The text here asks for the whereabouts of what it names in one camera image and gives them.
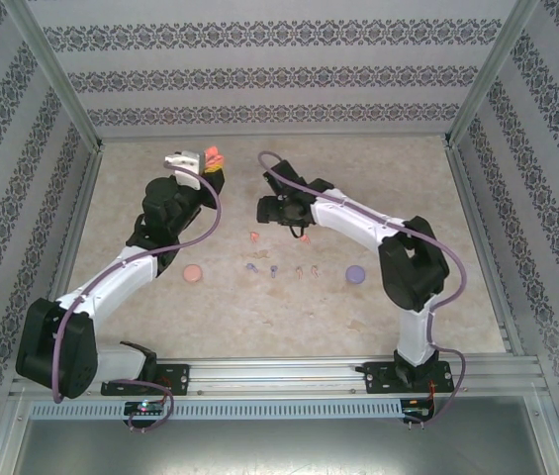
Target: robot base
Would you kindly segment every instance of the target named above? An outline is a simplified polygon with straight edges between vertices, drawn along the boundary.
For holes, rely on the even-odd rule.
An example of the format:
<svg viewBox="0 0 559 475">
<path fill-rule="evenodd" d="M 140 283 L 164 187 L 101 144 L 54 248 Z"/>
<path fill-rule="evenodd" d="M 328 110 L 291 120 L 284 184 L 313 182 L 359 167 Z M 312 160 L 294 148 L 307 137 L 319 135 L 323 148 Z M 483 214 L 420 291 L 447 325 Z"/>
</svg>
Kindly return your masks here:
<svg viewBox="0 0 559 475">
<path fill-rule="evenodd" d="M 367 394 L 452 393 L 455 389 L 450 365 L 438 361 L 436 351 L 424 364 L 413 367 L 396 351 L 394 361 L 376 361 L 363 364 L 356 371 L 365 375 Z"/>
<path fill-rule="evenodd" d="M 189 388 L 188 364 L 156 364 L 152 382 L 166 387 L 174 396 L 186 396 Z M 162 396 L 162 391 L 145 386 L 103 383 L 102 396 Z"/>
</svg>

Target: enclosure wall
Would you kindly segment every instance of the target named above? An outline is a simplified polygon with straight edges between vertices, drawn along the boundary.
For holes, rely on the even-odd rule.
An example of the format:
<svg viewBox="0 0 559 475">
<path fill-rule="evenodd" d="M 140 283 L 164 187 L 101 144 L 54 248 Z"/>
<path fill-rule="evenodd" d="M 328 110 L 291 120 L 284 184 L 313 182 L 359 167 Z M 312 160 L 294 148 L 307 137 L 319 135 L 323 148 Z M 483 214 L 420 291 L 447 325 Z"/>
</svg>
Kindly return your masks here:
<svg viewBox="0 0 559 475">
<path fill-rule="evenodd" d="M 559 411 L 559 1 L 541 1 L 459 146 L 525 350 Z"/>
<path fill-rule="evenodd" d="M 31 9 L 101 137 L 445 133 L 514 0 Z"/>
<path fill-rule="evenodd" d="M 89 156 L 0 3 L 0 408 L 26 309 L 50 290 Z"/>
</svg>

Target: beige table surface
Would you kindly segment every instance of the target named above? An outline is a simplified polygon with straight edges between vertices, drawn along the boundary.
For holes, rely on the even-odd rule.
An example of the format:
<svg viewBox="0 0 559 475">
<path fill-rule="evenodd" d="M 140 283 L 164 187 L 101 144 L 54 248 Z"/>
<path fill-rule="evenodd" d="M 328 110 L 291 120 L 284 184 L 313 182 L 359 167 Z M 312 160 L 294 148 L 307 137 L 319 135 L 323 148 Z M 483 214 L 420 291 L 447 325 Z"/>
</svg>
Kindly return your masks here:
<svg viewBox="0 0 559 475">
<path fill-rule="evenodd" d="M 131 340 L 160 357 L 350 356 L 390 354 L 399 313 L 386 297 L 378 260 L 332 230 L 311 227 L 307 245 L 278 225 L 255 221 L 257 200 L 271 193 L 256 161 L 270 149 L 290 160 L 307 180 L 321 177 L 347 195 L 390 216 L 428 219 L 439 239 L 466 263 L 469 285 L 437 313 L 437 342 L 465 352 L 505 351 L 475 249 L 439 137 L 207 138 L 107 144 L 70 288 L 109 263 L 132 233 L 144 187 L 165 176 L 163 158 L 175 150 L 216 144 L 226 157 L 224 216 L 204 242 L 183 249 L 156 281 L 130 297 L 99 330 L 101 342 Z M 201 234 L 215 216 L 204 210 L 181 236 Z M 249 233 L 260 234 L 257 244 Z M 246 269 L 252 262 L 259 273 Z M 185 265 L 202 266 L 196 284 L 182 279 Z M 363 266 L 361 285 L 345 269 Z M 277 265 L 275 279 L 270 266 Z M 319 269 L 315 278 L 312 265 Z M 449 263 L 446 291 L 458 284 Z M 295 269 L 304 269 L 302 280 Z"/>
</svg>

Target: small purple object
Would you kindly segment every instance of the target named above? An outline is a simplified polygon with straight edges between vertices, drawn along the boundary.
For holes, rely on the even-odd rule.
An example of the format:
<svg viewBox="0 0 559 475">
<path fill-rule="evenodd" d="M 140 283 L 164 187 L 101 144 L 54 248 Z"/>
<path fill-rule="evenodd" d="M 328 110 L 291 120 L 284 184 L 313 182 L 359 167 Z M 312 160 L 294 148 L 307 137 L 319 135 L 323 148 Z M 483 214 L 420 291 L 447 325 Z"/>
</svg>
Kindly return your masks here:
<svg viewBox="0 0 559 475">
<path fill-rule="evenodd" d="M 365 281 L 365 269 L 359 265 L 350 265 L 345 270 L 345 279 L 352 284 L 362 284 Z"/>
</svg>

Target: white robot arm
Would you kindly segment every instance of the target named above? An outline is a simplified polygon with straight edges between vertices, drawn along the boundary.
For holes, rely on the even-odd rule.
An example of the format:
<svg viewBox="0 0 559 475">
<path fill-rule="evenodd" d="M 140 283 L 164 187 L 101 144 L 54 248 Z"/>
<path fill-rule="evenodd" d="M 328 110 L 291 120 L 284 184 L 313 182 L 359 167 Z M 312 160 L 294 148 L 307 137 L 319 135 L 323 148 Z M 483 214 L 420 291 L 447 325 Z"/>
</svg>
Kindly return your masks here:
<svg viewBox="0 0 559 475">
<path fill-rule="evenodd" d="M 337 188 L 327 190 L 324 194 L 340 198 L 344 203 L 354 203 L 387 222 L 396 223 L 401 226 L 404 223 L 404 220 L 400 218 L 391 218 L 353 201 Z M 311 211 L 317 225 L 346 235 L 376 255 L 378 255 L 378 247 L 382 244 L 382 241 L 385 238 L 392 238 L 398 233 L 346 206 L 323 198 L 317 198 L 317 201 L 311 205 Z M 435 297 L 430 297 L 418 312 L 400 309 L 400 338 L 397 349 L 398 353 L 413 366 L 425 363 L 435 352 L 426 337 L 428 309 Z"/>
<path fill-rule="evenodd" d="M 279 158 L 271 152 L 262 152 L 260 156 L 264 153 Z M 383 223 L 434 238 L 430 225 L 420 217 L 404 221 L 378 213 L 320 178 L 307 184 L 287 160 L 279 160 L 263 175 L 276 196 L 259 200 L 257 221 L 290 227 L 295 238 L 298 235 L 294 228 L 300 228 L 301 234 L 309 225 L 331 228 L 378 255 L 385 292 L 400 308 L 400 339 L 394 353 L 397 371 L 400 379 L 411 385 L 414 374 L 425 374 L 425 369 L 437 358 L 427 335 L 429 309 L 443 290 L 449 269 L 437 247 Z M 314 190 L 317 196 L 306 193 L 303 187 Z"/>
<path fill-rule="evenodd" d="M 183 151 L 167 157 L 165 162 L 196 174 L 204 170 L 202 177 L 220 193 L 224 186 L 224 158 L 212 148 L 215 155 L 211 161 L 205 155 Z M 116 259 L 90 281 L 55 302 L 38 299 L 29 308 L 16 361 L 17 372 L 51 387 L 57 329 L 66 311 L 72 309 L 60 347 L 61 395 L 75 398 L 92 383 L 118 379 L 150 381 L 156 370 L 154 352 L 129 342 L 97 346 L 96 333 L 138 288 L 166 270 L 178 250 L 156 255 L 149 252 L 178 244 L 178 236 L 198 216 L 202 206 L 215 209 L 217 204 L 213 195 L 189 175 L 176 171 L 174 175 L 149 182 L 142 201 L 143 213 Z M 89 289 L 95 280 L 96 285 Z"/>
</svg>

